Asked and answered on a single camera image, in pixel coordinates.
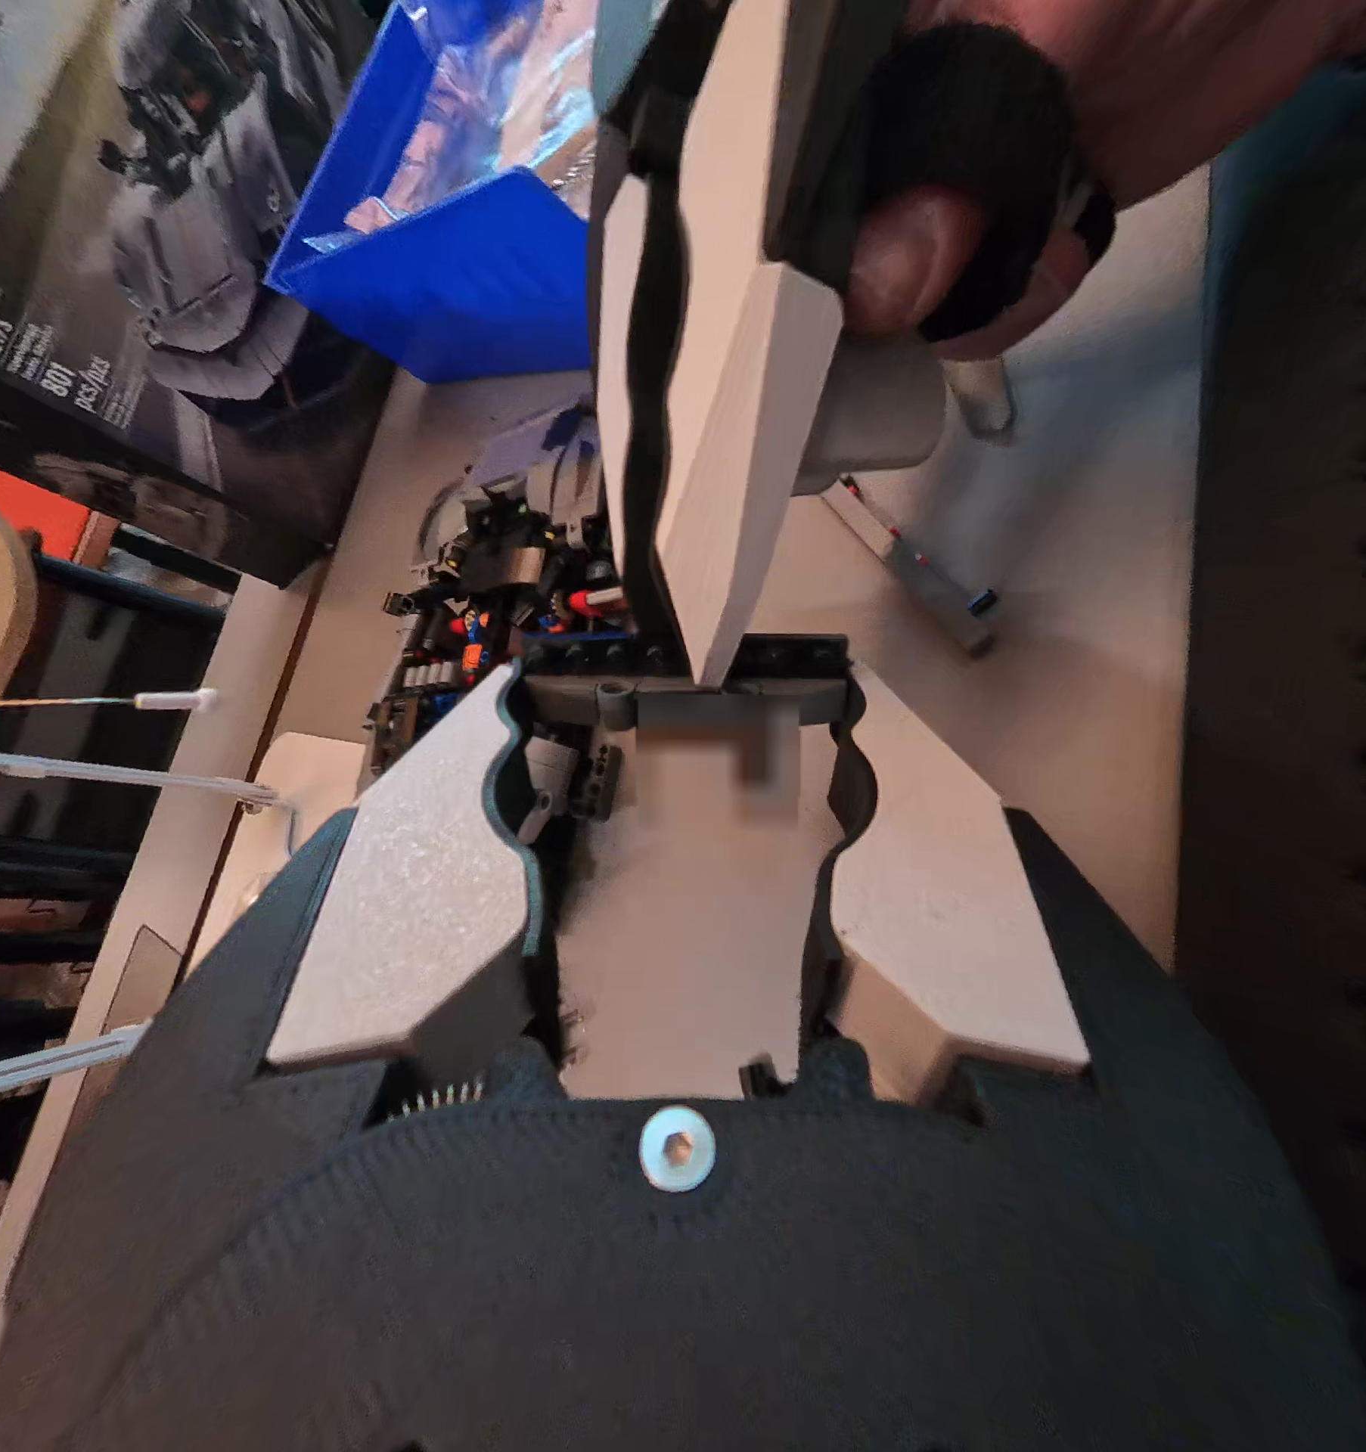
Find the white book stand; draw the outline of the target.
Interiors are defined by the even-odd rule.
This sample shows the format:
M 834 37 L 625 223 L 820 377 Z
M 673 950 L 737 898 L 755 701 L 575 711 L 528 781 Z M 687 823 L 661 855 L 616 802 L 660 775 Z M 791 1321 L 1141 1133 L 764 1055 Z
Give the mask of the white book stand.
M 37 612 L 37 569 L 29 550 L 0 515 L 0 684 L 29 642 Z M 18 699 L 0 699 L 2 710 L 15 710 Z M 153 790 L 191 790 L 221 798 L 262 822 L 280 828 L 280 855 L 291 857 L 298 848 L 306 801 L 295 801 L 282 790 L 262 783 L 182 772 L 141 772 L 85 761 L 41 758 L 0 752 L 0 780 L 64 781 Z M 64 1076 L 88 1074 L 93 1070 L 127 1058 L 143 1041 L 150 1022 L 114 1026 L 96 1038 L 44 1049 L 0 1061 L 0 1097 L 44 1085 Z

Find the large clear plastic bag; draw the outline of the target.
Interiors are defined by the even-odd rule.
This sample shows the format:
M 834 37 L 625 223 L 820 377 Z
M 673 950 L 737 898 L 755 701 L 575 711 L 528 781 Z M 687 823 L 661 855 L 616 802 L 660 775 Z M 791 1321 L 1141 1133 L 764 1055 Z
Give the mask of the large clear plastic bag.
M 497 178 L 534 176 L 578 218 L 590 211 L 598 147 L 595 2 L 503 4 L 469 40 L 444 38 L 439 4 L 407 16 L 430 55 L 418 119 L 397 165 L 348 211 L 369 237 Z

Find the lego car model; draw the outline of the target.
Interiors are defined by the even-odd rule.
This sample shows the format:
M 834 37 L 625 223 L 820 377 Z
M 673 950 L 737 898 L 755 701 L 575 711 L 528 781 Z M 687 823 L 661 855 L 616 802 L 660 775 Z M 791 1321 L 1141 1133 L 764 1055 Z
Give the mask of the lego car model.
M 462 958 L 409 1056 L 453 1100 L 480 1097 L 493 1044 L 533 1037 L 563 1059 L 557 934 L 584 881 L 584 848 L 618 810 L 622 739 L 637 725 L 687 746 L 737 749 L 742 784 L 784 767 L 784 730 L 837 728 L 849 704 L 843 637 L 748 636 L 719 692 L 689 678 L 681 651 L 639 637 L 604 501 L 601 435 L 583 395 L 497 433 L 447 483 L 419 527 L 413 584 L 385 612 L 407 624 L 368 724 L 379 783 L 428 736 L 460 745 L 462 708 L 492 678 L 510 748 L 448 767 L 522 866 L 521 929 L 478 966 Z

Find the long grey lego beam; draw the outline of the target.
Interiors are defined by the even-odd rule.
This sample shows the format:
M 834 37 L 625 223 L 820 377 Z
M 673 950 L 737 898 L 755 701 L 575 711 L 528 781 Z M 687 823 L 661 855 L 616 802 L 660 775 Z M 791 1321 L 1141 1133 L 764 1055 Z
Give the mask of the long grey lego beam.
M 822 500 L 964 657 L 981 660 L 991 652 L 997 590 L 958 583 L 867 498 L 854 477 L 835 482 Z

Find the grey car lego box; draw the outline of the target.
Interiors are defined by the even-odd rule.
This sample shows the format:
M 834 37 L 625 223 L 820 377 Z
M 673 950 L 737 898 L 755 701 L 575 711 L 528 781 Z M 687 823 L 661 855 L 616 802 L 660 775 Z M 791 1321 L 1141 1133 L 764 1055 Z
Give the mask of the grey car lego box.
M 0 471 L 286 587 L 391 365 L 270 286 L 375 38 L 350 2 L 0 2 Z

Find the person's right hand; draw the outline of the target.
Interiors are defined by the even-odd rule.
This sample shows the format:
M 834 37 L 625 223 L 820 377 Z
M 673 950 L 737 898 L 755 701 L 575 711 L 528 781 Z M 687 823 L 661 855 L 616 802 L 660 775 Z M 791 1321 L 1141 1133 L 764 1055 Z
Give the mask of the person's right hand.
M 902 31 L 956 23 L 1011 31 L 1061 70 L 1083 167 L 1120 212 L 1215 161 L 1319 67 L 1366 57 L 1366 2 L 917 2 Z M 858 226 L 846 332 L 916 332 L 988 226 L 952 185 L 884 200 Z

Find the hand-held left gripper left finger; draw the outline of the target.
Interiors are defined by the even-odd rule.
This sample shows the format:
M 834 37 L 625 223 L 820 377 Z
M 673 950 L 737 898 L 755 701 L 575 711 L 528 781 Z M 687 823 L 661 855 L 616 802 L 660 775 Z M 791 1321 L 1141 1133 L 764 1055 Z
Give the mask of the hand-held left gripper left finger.
M 534 1020 L 543 878 L 518 663 L 463 695 L 359 798 L 265 1053 L 286 1076 L 409 1062 L 487 1077 Z

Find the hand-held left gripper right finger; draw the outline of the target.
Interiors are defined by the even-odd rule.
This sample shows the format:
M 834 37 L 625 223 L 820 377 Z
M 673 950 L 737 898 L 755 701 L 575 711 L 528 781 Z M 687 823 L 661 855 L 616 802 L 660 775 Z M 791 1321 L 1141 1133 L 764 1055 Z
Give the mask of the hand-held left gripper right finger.
M 964 1059 L 1074 1077 L 1091 1050 L 1000 795 L 870 668 L 834 728 L 822 1017 L 885 1102 Z

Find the orange box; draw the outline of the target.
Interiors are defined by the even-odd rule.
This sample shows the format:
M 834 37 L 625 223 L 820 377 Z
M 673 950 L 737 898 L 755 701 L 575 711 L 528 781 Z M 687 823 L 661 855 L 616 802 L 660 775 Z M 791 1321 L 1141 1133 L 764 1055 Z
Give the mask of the orange box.
M 117 524 L 62 495 L 0 471 L 0 516 L 20 535 L 41 544 L 43 554 L 100 571 Z

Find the blue plastic bin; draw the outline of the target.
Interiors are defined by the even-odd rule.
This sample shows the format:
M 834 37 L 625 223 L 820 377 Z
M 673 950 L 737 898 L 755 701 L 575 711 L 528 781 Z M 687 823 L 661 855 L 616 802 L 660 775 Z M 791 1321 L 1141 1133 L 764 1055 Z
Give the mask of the blue plastic bin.
M 475 76 L 504 23 L 531 4 L 392 4 L 353 82 L 267 286 L 427 385 L 584 371 L 587 224 L 530 165 L 503 170 L 501 119 L 444 102 L 428 205 L 385 202 L 383 226 L 347 217 L 382 202 L 424 123 L 439 66 Z

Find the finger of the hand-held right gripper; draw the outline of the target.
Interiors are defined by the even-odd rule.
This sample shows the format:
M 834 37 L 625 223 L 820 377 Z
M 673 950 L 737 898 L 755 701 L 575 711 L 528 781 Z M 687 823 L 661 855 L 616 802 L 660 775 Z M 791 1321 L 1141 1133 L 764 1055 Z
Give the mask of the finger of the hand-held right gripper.
M 841 332 L 828 285 L 766 261 L 793 4 L 732 4 L 681 149 L 687 291 L 654 545 L 693 681 L 754 619 Z
M 663 510 L 675 482 L 672 388 L 690 293 L 680 175 L 628 173 L 601 229 L 596 407 L 613 559 L 642 637 L 686 675 L 675 590 L 663 565 Z

